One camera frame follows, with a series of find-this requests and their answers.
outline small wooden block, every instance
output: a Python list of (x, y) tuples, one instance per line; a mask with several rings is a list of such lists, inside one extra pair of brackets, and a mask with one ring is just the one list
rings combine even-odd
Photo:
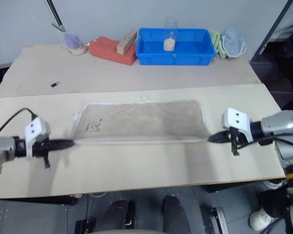
[(117, 45), (116, 50), (117, 54), (125, 55), (127, 50), (130, 48), (132, 43), (135, 41), (137, 37), (137, 31), (130, 31), (126, 34), (123, 40)]

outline shoe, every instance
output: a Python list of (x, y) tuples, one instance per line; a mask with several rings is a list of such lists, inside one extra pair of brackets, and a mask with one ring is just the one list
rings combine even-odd
[(250, 215), (250, 226), (254, 231), (260, 231), (268, 227), (272, 217), (270, 217), (264, 208), (260, 208), (259, 211), (255, 211)]
[(283, 185), (283, 182), (281, 181), (280, 183), (272, 183), (269, 180), (265, 180), (262, 182), (266, 187), (272, 189), (272, 190), (276, 190), (278, 188), (280, 188)]

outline table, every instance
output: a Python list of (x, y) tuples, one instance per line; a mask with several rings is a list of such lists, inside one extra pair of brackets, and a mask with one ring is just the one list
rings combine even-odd
[[(253, 120), (279, 111), (264, 85), (236, 85), (136, 92), (60, 94), (0, 98), (0, 126), (11, 113), (27, 106), (50, 123), (51, 138), (67, 137), (74, 113), (91, 101), (188, 100), (201, 103), (210, 133), (222, 130), (221, 114), (228, 107), (247, 112)], [(29, 116), (21, 114), (2, 132), (23, 132)], [(4, 163), (0, 198), (35, 197), (215, 184), (283, 177), (272, 145), (254, 144), (233, 156), (230, 144), (146, 144), (74, 146), (50, 152), (51, 170), (42, 158), (17, 158)]]
[[(60, 83), (52, 88), (54, 82)], [(221, 115), (228, 107), (254, 121), (280, 111), (243, 58), (215, 58), (209, 66), (127, 66), (89, 53), (72, 56), (59, 45), (39, 45), (23, 49), (0, 85), (0, 126), (26, 106), (50, 123), (51, 138), (63, 138), (72, 131), (74, 114), (88, 102), (145, 99), (199, 101), (210, 133), (222, 130)], [(1, 134), (22, 136), (28, 123), (22, 113)], [(74, 146), (50, 152), (50, 171), (41, 158), (4, 163), (0, 198), (284, 177), (272, 145), (252, 145), (240, 154), (233, 156), (229, 144), (207, 142)]]
[[(51, 84), (60, 82), (54, 88)], [(59, 45), (23, 48), (4, 76), (0, 98), (64, 93), (179, 89), (261, 84), (244, 58), (214, 58), (209, 66), (132, 66), (72, 56)]]

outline blue tray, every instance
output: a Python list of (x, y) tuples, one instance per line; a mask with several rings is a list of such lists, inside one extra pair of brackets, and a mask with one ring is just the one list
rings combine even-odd
[(136, 55), (141, 65), (209, 65), (215, 50), (206, 29), (181, 28), (175, 50), (164, 50), (163, 28), (140, 28)]

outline black tile floor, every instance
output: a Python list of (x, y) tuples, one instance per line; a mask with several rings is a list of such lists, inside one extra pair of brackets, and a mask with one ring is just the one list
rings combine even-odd
[[(166, 195), (180, 199), (193, 234), (219, 233), (209, 213), (216, 206), (223, 207), (231, 234), (260, 233), (253, 231), (248, 221), (249, 215), (259, 208), (256, 191), (263, 188), (255, 182), (214, 193), (200, 186), (109, 192), (98, 198), (84, 195), (74, 206), (0, 201), (0, 234), (73, 234), (75, 222), (86, 217), (87, 204), (88, 217), (98, 219), (112, 202), (123, 198), (135, 202), (136, 228), (162, 231), (162, 201)], [(271, 233), (283, 234), (284, 230), (284, 223), (280, 222)]]

